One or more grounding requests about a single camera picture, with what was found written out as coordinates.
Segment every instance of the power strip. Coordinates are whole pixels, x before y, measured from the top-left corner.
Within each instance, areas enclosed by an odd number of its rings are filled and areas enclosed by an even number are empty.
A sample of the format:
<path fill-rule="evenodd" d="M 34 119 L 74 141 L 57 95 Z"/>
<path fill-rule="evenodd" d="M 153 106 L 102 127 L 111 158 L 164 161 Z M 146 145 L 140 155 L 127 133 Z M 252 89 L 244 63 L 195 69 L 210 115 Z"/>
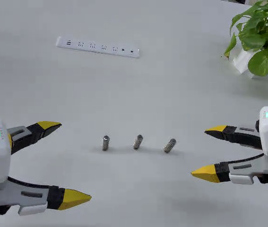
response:
<path fill-rule="evenodd" d="M 139 49 L 131 46 L 111 45 L 106 43 L 97 43 L 94 41 L 68 39 L 64 37 L 58 37 L 56 46 L 80 51 L 107 53 L 131 58 L 139 58 Z"/>

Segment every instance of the potted plant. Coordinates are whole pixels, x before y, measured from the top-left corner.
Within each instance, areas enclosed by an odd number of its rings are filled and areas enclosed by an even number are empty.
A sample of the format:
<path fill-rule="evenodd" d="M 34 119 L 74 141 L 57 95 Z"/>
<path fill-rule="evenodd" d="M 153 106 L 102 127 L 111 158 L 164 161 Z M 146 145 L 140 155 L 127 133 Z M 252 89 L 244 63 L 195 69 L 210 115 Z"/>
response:
<path fill-rule="evenodd" d="M 242 73 L 249 71 L 257 76 L 268 75 L 268 0 L 255 3 L 247 11 L 232 19 L 230 35 L 236 25 L 238 34 L 232 35 L 224 55 L 229 59 L 230 51 L 236 46 L 237 37 L 241 41 L 242 51 L 233 60 L 236 68 Z"/>

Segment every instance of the metal spring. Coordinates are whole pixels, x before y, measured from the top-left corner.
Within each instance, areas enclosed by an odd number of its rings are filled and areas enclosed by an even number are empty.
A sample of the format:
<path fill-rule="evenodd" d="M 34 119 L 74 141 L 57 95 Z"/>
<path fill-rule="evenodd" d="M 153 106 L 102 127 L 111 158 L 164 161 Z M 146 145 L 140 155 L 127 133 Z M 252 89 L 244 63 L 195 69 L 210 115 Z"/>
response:
<path fill-rule="evenodd" d="M 143 140 L 143 136 L 142 135 L 138 135 L 137 138 L 136 138 L 136 140 L 135 140 L 135 143 L 133 145 L 133 148 L 135 150 L 137 150 L 140 147 L 140 144 L 141 144 L 142 140 Z"/>
<path fill-rule="evenodd" d="M 109 148 L 109 142 L 110 142 L 110 137 L 108 137 L 107 135 L 105 135 L 102 139 L 102 150 L 108 150 Z"/>
<path fill-rule="evenodd" d="M 170 153 L 173 147 L 176 145 L 177 141 L 175 139 L 171 139 L 168 144 L 164 148 L 165 153 Z"/>

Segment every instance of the white table surface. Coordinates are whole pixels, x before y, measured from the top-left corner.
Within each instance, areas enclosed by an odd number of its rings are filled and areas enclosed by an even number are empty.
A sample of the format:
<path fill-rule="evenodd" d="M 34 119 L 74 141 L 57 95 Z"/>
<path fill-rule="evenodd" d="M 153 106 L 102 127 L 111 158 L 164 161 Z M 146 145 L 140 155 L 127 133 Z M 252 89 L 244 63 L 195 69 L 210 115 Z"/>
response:
<path fill-rule="evenodd" d="M 219 0 L 0 1 L 0 118 L 8 127 L 62 123 L 13 155 L 10 176 L 93 196 L 5 227 L 268 227 L 268 184 L 214 184 L 190 172 L 258 151 L 204 134 L 254 125 L 268 77 L 249 80 L 222 58 L 231 18 Z M 58 36 L 131 42 L 140 59 L 55 47 Z M 111 148 L 101 151 L 102 136 Z M 143 147 L 133 151 L 138 134 Z M 178 143 L 170 154 L 169 139 Z"/>

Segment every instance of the electrical outlet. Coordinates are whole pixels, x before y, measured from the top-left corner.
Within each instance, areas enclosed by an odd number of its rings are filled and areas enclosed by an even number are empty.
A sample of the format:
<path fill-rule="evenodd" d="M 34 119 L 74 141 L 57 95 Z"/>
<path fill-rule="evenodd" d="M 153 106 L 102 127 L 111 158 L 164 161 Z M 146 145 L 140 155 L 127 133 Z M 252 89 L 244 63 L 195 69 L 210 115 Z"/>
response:
<path fill-rule="evenodd" d="M 118 52 L 118 47 L 113 46 L 112 51 L 113 51 L 114 53 L 117 53 L 117 52 Z"/>
<path fill-rule="evenodd" d="M 75 49 L 81 51 L 108 53 L 113 55 L 139 58 L 139 49 L 133 46 L 127 45 L 111 45 L 107 43 L 98 43 L 87 40 L 69 39 L 64 37 L 58 37 L 56 42 L 57 47 Z"/>
<path fill-rule="evenodd" d="M 95 50 L 95 49 L 96 49 L 96 44 L 95 44 L 95 43 L 90 42 L 88 45 L 89 45 L 88 48 L 89 48 L 90 50 Z"/>
<path fill-rule="evenodd" d="M 79 47 L 79 48 L 83 48 L 83 45 L 84 45 L 84 42 L 82 42 L 82 41 L 78 41 L 78 47 Z"/>

